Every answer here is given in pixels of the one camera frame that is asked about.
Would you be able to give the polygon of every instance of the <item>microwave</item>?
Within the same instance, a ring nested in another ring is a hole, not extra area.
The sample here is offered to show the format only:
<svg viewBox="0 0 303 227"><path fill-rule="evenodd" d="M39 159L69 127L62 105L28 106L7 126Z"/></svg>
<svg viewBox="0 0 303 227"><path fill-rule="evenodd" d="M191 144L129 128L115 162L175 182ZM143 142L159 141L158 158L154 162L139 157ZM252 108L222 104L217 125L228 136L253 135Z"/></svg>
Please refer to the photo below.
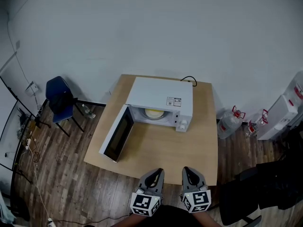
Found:
<svg viewBox="0 0 303 227"><path fill-rule="evenodd" d="M192 117L191 82L136 77L99 153L117 162L135 122L174 127L178 132L186 132Z"/></svg>

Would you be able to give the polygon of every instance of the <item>open microwave door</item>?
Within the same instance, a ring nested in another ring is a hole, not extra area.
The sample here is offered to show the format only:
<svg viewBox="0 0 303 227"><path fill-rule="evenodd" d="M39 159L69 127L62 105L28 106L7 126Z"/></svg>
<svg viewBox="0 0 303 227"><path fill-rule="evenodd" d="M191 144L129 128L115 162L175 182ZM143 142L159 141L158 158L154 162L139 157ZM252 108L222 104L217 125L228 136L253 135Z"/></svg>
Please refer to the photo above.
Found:
<svg viewBox="0 0 303 227"><path fill-rule="evenodd" d="M110 128L99 153L117 162L134 125L127 105L123 105L112 127Z"/></svg>

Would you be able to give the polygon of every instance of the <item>wooden table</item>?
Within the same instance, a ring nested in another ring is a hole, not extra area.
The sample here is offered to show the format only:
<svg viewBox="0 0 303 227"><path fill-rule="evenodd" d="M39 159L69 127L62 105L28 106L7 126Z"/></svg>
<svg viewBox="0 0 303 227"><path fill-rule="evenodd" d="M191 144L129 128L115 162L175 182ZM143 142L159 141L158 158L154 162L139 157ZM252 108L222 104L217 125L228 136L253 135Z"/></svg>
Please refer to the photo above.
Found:
<svg viewBox="0 0 303 227"><path fill-rule="evenodd" d="M165 183L180 185L182 169L189 166L204 175L207 185L216 185L218 142L210 83L198 82L197 87L193 88L193 119L187 132L176 132L174 127L135 122L118 163L99 153L112 123L126 102L135 78L135 75L121 75L99 120L84 161L135 178L161 167L165 171Z"/></svg>

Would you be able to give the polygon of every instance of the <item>microwave knob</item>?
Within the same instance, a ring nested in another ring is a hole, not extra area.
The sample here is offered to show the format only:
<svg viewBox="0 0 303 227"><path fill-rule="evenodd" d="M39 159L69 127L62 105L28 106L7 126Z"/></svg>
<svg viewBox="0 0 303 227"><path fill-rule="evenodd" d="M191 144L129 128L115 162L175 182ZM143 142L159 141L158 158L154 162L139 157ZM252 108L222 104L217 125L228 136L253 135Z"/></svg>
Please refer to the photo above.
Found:
<svg viewBox="0 0 303 227"><path fill-rule="evenodd" d="M181 124L187 125L187 121L186 120L182 120Z"/></svg>

